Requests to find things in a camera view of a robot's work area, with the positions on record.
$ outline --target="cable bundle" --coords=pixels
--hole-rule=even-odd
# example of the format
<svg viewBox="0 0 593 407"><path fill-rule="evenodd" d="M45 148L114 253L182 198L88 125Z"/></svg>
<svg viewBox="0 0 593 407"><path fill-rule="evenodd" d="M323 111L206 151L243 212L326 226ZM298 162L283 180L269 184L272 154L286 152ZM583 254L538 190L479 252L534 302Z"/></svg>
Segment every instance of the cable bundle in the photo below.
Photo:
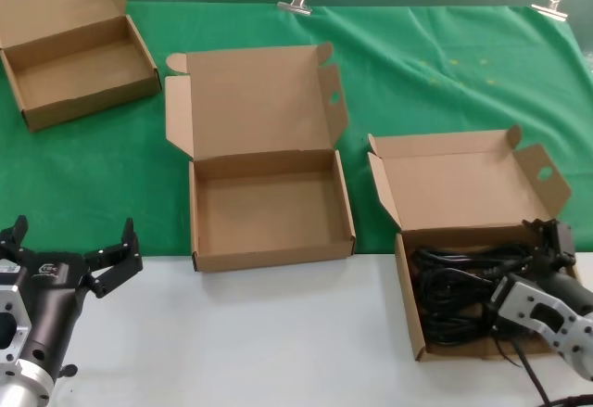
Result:
<svg viewBox="0 0 593 407"><path fill-rule="evenodd" d="M486 304L506 273L525 275L531 248L518 243L471 253L419 248L411 258L426 340L456 346L490 333L496 314ZM463 313L476 304L482 305L480 315Z"/></svg>

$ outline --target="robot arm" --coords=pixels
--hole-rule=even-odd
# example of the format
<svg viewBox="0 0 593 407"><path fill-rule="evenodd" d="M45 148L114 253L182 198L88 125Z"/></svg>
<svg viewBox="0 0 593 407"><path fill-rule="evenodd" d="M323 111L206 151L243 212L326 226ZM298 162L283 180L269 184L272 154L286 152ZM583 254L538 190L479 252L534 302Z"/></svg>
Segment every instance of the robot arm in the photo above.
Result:
<svg viewBox="0 0 593 407"><path fill-rule="evenodd" d="M121 243L85 255L23 248L27 230L20 216L0 231L0 258L14 263L0 266L0 407L44 407L56 380L76 374L62 362L86 294L103 298L143 268L132 219Z"/></svg>
<svg viewBox="0 0 593 407"><path fill-rule="evenodd" d="M527 223L539 232L533 277L508 274L492 295L497 327L536 331L573 369L593 380L593 293L565 273L574 265L570 228L556 221Z"/></svg>

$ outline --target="open cardboard box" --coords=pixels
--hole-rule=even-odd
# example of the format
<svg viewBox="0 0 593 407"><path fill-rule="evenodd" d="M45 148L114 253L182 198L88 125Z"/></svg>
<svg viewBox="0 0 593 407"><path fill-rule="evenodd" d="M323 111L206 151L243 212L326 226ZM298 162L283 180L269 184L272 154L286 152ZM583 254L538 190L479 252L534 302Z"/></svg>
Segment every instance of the open cardboard box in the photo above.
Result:
<svg viewBox="0 0 593 407"><path fill-rule="evenodd" d="M542 145L517 149L521 129L372 137L369 160L379 199L401 228L396 264L414 357L418 361L500 357L492 338L461 347L424 341L409 261L420 246L471 250L509 242L534 245L523 220L556 217L571 189ZM575 270L567 270L577 277ZM509 344L503 350L512 354ZM525 352L549 352L534 337Z"/></svg>
<svg viewBox="0 0 593 407"><path fill-rule="evenodd" d="M1 57L31 131L160 90L127 0L0 0Z"/></svg>
<svg viewBox="0 0 593 407"><path fill-rule="evenodd" d="M332 46L169 56L167 138L192 157L197 271L350 256L354 226L334 144L348 123Z"/></svg>

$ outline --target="cardboard box with cables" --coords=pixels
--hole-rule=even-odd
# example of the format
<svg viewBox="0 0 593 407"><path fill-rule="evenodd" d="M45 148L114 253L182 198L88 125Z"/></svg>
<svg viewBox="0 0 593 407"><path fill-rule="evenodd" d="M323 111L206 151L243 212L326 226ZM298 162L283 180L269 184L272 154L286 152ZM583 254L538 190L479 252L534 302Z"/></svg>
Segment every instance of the cardboard box with cables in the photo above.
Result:
<svg viewBox="0 0 593 407"><path fill-rule="evenodd" d="M555 218L571 189L545 148L519 149L521 138L518 126L508 131L370 136L369 160L379 199L401 229L395 239L397 272L418 361L500 357L492 337L456 347L425 340L411 255L420 247L475 251L510 243L537 245L523 220ZM574 276L573 269L567 271ZM509 344L501 347L512 354ZM528 354L549 351L539 337L531 337L524 348Z"/></svg>

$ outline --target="flap hole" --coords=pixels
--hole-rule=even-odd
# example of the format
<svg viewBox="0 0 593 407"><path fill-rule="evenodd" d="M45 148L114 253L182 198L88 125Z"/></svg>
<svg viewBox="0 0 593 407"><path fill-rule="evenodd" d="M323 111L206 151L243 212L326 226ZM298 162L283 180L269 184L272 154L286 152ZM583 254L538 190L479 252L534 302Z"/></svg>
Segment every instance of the flap hole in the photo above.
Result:
<svg viewBox="0 0 593 407"><path fill-rule="evenodd" d="M330 103L335 106L337 103L340 102L340 93L338 91L335 91L332 93L332 96L330 97Z"/></svg>
<svg viewBox="0 0 593 407"><path fill-rule="evenodd" d="M552 174L552 168L550 168L550 166L544 166L539 170L539 173L537 174L537 179L540 182L545 182L546 180L549 180L551 178Z"/></svg>

